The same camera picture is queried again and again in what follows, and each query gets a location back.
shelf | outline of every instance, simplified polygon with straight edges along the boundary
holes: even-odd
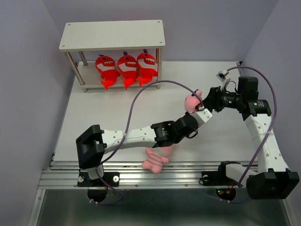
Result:
[[[162,20],[67,23],[62,52],[163,48]]]
[[[81,77],[83,78],[83,80],[85,81],[85,84],[81,86],[82,88],[104,89],[103,85],[100,83],[101,81],[100,73],[95,68],[95,61],[88,61],[87,66],[84,66],[83,62],[80,61],[78,64],[78,71]],[[153,77],[152,81],[156,81],[157,79],[158,79],[157,77]],[[134,83],[134,85],[129,87],[129,89],[131,87],[140,87],[138,79],[136,83]],[[109,89],[111,88],[124,88],[123,77],[122,76],[118,77],[116,83],[113,86],[109,87]]]

white table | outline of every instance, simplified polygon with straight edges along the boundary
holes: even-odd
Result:
[[[235,62],[164,62],[162,79],[180,82],[192,90],[201,88],[203,97],[206,97],[211,87],[221,84],[216,74],[233,66],[236,66]],[[239,73],[234,70],[230,76],[237,81]],[[52,166],[77,164],[75,139],[91,125],[99,124],[101,129],[109,130],[125,129],[129,108],[138,89],[90,90],[85,93],[74,80]],[[187,90],[169,83],[162,84],[161,89],[145,90],[134,106],[130,128],[177,120],[185,113],[183,104],[187,95]],[[171,162],[251,159],[253,144],[238,111],[224,109],[213,115],[194,139],[184,139],[176,145]],[[142,162],[145,159],[144,148],[140,147],[119,150],[111,161]]]

metal post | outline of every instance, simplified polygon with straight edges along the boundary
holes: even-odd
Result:
[[[162,72],[162,49],[156,49],[156,63],[158,64],[158,78],[157,80],[161,80],[161,72]],[[157,89],[161,88],[161,83],[157,84]]]
[[[87,66],[87,65],[88,65],[88,62],[87,62],[87,60],[86,60],[86,57],[85,57],[85,55],[84,55],[84,52],[83,52],[83,51],[80,51],[80,52],[79,52],[79,55],[80,55],[81,60],[83,61],[84,66]]]
[[[66,56],[67,56],[67,58],[68,58],[68,60],[69,60],[69,62],[71,64],[72,69],[74,70],[74,73],[75,73],[77,79],[79,80],[79,84],[81,86],[84,86],[85,82],[84,82],[83,78],[81,77],[81,75],[80,75],[80,73],[79,73],[79,71],[77,69],[77,66],[76,66],[76,64],[75,64],[75,62],[74,62],[74,60],[73,60],[73,58],[71,56],[71,53],[70,52],[66,52]]]

gray wall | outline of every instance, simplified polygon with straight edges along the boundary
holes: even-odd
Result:
[[[282,155],[292,171],[301,174],[300,151],[300,53],[301,1],[280,0],[250,49],[245,65],[261,70],[277,96],[275,133]],[[260,80],[260,96],[272,103],[271,91]],[[301,185],[292,200],[301,222]]]
[[[277,0],[43,1],[60,33],[67,22],[162,19],[166,35],[164,60],[223,61],[245,58],[277,3]]]
[[[68,99],[60,33],[41,0],[0,5],[0,225],[27,225]]]

pink stuffed pig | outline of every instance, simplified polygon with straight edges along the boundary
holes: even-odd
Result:
[[[171,155],[173,150],[173,145],[170,147],[154,149],[146,148],[145,152],[148,155],[148,158],[144,163],[142,163],[142,168],[145,170],[151,170],[153,173],[161,172],[163,164],[169,162],[167,157]]]
[[[202,92],[200,89],[197,89],[197,90],[195,91],[195,93],[196,93],[199,97],[201,97],[203,92]],[[200,103],[200,102],[199,102],[199,100],[196,98],[195,95],[189,95],[189,96],[187,96],[187,97],[185,98],[185,102],[184,102],[185,110],[186,110],[187,112],[189,112],[190,114],[191,114],[191,113],[194,113],[194,112],[197,111],[197,110],[196,110],[196,106],[197,106],[199,103]]]

